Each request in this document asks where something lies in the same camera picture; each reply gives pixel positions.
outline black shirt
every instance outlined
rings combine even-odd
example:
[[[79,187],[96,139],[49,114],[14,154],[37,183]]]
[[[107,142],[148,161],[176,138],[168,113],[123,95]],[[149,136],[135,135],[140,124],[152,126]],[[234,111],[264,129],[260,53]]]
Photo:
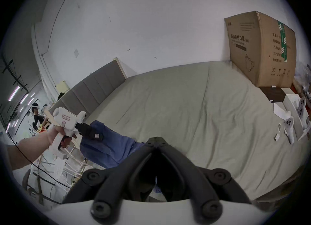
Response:
[[[40,116],[39,114],[34,114],[34,119],[35,119],[36,125],[37,125],[38,121],[40,122],[40,124],[42,124],[44,121],[44,118],[42,116]]]

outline white wall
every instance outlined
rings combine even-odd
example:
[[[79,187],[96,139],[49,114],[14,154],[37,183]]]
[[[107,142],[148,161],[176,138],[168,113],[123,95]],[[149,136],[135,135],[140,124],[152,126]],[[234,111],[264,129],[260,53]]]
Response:
[[[48,0],[36,25],[40,54],[48,49],[62,2]],[[121,60],[127,76],[229,60],[224,18],[254,10],[292,28],[297,59],[309,62],[309,43],[285,0],[66,0],[44,54],[45,63],[56,83],[65,80],[71,88],[114,57]]]

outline green tape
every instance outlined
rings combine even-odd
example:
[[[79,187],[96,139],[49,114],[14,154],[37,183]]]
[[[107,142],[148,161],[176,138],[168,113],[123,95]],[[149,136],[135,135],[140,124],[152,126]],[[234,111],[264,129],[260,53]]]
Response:
[[[279,30],[281,34],[281,56],[284,58],[284,62],[287,62],[287,47],[286,47],[286,37],[285,37],[285,30],[284,25],[278,21]]]

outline hand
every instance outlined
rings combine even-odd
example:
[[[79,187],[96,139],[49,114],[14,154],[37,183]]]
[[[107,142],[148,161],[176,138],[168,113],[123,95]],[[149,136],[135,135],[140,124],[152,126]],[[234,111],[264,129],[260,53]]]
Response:
[[[53,126],[50,130],[47,131],[47,134],[48,134],[48,142],[50,145],[52,145],[55,137],[57,136],[57,134],[60,133],[62,135],[66,135],[65,134],[65,131],[64,131],[64,128],[61,127],[61,126]],[[63,148],[66,148],[70,141],[72,140],[72,137],[68,137],[68,138],[65,138],[62,142],[61,142],[61,145]]]

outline cardboard box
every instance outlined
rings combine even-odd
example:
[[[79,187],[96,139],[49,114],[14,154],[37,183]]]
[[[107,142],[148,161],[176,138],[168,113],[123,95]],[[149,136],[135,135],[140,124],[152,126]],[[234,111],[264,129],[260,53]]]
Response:
[[[225,18],[231,61],[256,87],[291,87],[296,67],[295,33],[257,11]]]
[[[303,124],[297,113],[299,102],[300,97],[298,94],[287,94],[283,101],[286,110],[290,111],[291,116],[294,118],[294,131],[296,133],[297,140],[303,138],[311,128],[310,119],[307,120],[306,129],[303,128]],[[304,109],[304,118],[306,118],[305,116],[308,116],[306,108]]]

